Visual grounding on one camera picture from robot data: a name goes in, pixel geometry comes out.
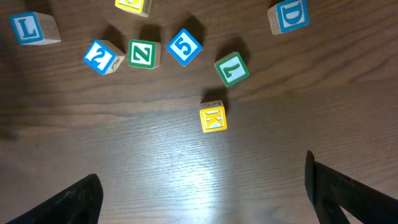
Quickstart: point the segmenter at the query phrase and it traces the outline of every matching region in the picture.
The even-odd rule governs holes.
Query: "block face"
[[[116,54],[112,52],[112,50],[105,46],[100,40],[94,40],[84,56],[83,61],[101,75],[105,75],[115,58]]]
[[[115,0],[115,6],[129,12],[141,13],[145,0]]]
[[[310,23],[306,0],[287,0],[276,5],[282,33],[301,28]]]
[[[146,40],[130,40],[129,65],[138,68],[155,68],[157,43]]]
[[[272,34],[274,35],[281,34],[282,32],[280,31],[279,18],[278,18],[278,13],[276,11],[276,6],[268,9],[268,19],[269,19],[269,24],[271,25]]]
[[[186,29],[182,29],[167,46],[167,51],[183,66],[188,65],[201,50],[202,46]]]
[[[11,16],[11,24],[20,44],[31,44],[44,40],[34,12]]]
[[[241,55],[233,52],[215,63],[216,69],[225,85],[230,87],[249,76],[249,70]]]
[[[227,123],[224,106],[200,110],[200,121],[204,133],[226,130]]]
[[[116,56],[116,58],[112,62],[112,65],[106,71],[106,74],[116,72],[116,70],[119,68],[120,64],[122,64],[125,57],[126,56]]]
[[[44,44],[52,44],[61,41],[61,36],[58,31],[57,23],[53,16],[34,13],[36,15],[36,19],[39,23],[40,30],[43,33]]]
[[[211,101],[211,102],[200,104],[201,109],[213,108],[213,107],[217,107],[217,106],[224,106],[224,104],[221,100],[216,100],[216,101]]]

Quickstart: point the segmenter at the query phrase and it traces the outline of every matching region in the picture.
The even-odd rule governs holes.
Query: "alphabet block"
[[[286,0],[268,9],[272,34],[283,34],[310,23],[306,0]]]
[[[83,61],[101,75],[115,72],[126,55],[107,40],[94,40]]]
[[[249,70],[238,52],[230,53],[214,65],[227,87],[249,76]]]
[[[27,12],[11,16],[11,24],[21,45],[45,45],[61,41],[54,17]]]
[[[201,50],[202,46],[186,29],[182,29],[167,46],[167,51],[182,66],[187,66]]]
[[[130,40],[129,65],[153,69],[160,64],[161,44],[146,40]]]
[[[114,5],[126,12],[148,17],[152,0],[115,0]]]
[[[200,105],[200,121],[204,133],[227,129],[224,104],[221,100]]]

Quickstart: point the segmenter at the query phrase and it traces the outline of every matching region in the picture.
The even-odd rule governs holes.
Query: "number 7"
[[[224,68],[224,69],[223,69],[223,72],[224,72],[224,74],[225,74],[225,76],[226,76],[227,78],[230,78],[230,77],[232,76],[231,72],[232,72],[232,71],[235,71],[236,69],[238,69],[238,68],[240,68],[240,67],[241,67],[241,64],[237,63],[236,65],[233,65],[233,66],[231,66],[231,67],[226,67],[226,68]]]

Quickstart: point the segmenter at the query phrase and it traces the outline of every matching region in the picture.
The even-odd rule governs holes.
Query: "blue number 2 block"
[[[183,66],[188,65],[201,50],[202,46],[186,29],[182,29],[167,46],[167,51]]]
[[[268,9],[272,34],[283,34],[310,23],[306,0],[286,0]]]
[[[94,40],[83,61],[101,75],[115,72],[125,54],[107,40]]]

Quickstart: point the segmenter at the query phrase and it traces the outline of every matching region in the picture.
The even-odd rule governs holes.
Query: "wooden block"
[[[53,16],[27,12],[11,16],[11,24],[22,45],[45,45],[61,41]]]
[[[204,133],[227,129],[224,104],[221,100],[200,105],[200,121]]]
[[[187,66],[201,50],[202,46],[186,29],[182,29],[167,46],[167,51],[182,66]]]
[[[148,17],[152,0],[115,0],[114,5],[126,12]]]
[[[129,65],[131,67],[154,69],[160,65],[162,45],[146,40],[130,40]]]
[[[83,61],[101,75],[115,72],[126,55],[107,40],[94,40]]]
[[[310,23],[307,0],[286,0],[268,9],[272,34],[283,34]]]
[[[227,87],[249,76],[249,70],[238,52],[232,52],[214,63],[217,72]]]

